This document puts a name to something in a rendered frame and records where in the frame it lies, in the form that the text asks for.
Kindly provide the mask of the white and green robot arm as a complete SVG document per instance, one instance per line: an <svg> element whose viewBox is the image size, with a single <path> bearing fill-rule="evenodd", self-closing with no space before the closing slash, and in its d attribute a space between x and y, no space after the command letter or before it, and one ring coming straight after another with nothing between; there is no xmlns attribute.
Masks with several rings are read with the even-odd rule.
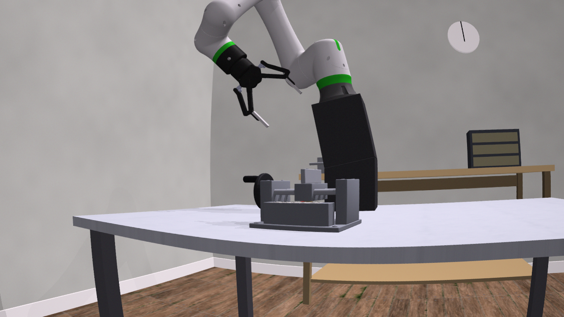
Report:
<svg viewBox="0 0 564 317"><path fill-rule="evenodd" d="M357 94L341 43L319 40L306 50L299 42L280 0L214 0L204 11L195 35L195 48L213 60L226 74L247 58L228 32L234 22L255 6L276 49L281 67L290 70L289 78L298 89L316 84L320 102Z"/></svg>

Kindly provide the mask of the grey bench vise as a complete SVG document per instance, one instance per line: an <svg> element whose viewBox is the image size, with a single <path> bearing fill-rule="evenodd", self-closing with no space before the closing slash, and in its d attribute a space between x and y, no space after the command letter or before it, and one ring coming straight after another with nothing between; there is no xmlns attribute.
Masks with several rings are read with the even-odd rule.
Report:
<svg viewBox="0 0 564 317"><path fill-rule="evenodd" d="M336 179L336 188L327 188L327 183L322 183L322 170L301 169L301 183L295 183L294 189L290 189L290 181L274 181L267 173L245 175L243 181L255 183L254 199L260 208L261 221L250 223L249 228L341 232L361 224L359 179ZM295 202L290 201L290 195ZM336 195L336 219L334 203L303 202L326 200L327 195Z"/></svg>

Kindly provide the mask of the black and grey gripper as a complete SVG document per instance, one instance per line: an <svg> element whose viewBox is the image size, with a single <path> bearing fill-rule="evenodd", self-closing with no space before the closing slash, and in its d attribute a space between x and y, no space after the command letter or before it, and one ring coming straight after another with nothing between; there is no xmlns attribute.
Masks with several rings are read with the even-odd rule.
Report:
<svg viewBox="0 0 564 317"><path fill-rule="evenodd" d="M276 70L285 73L283 74L262 74L261 68L270 68L271 70ZM252 88L255 88L257 84L262 81L262 78L277 78L277 79L285 79L294 89L296 89L300 94L302 93L296 86L295 83L289 78L290 70L285 68L274 66L271 64L266 63L265 61L261 60L259 66L255 66L251 61L247 58L242 59L239 61L231 70L231 75L239 82L237 88L234 88L233 91L236 93L238 102L240 103L241 110L243 116L252 115L256 120L260 121L266 128L270 125L266 123L265 120L262 119L259 114L257 114L253 109L252 103ZM242 97L242 90L241 88L246 88L247 91L247 98L248 98L248 111Z"/></svg>

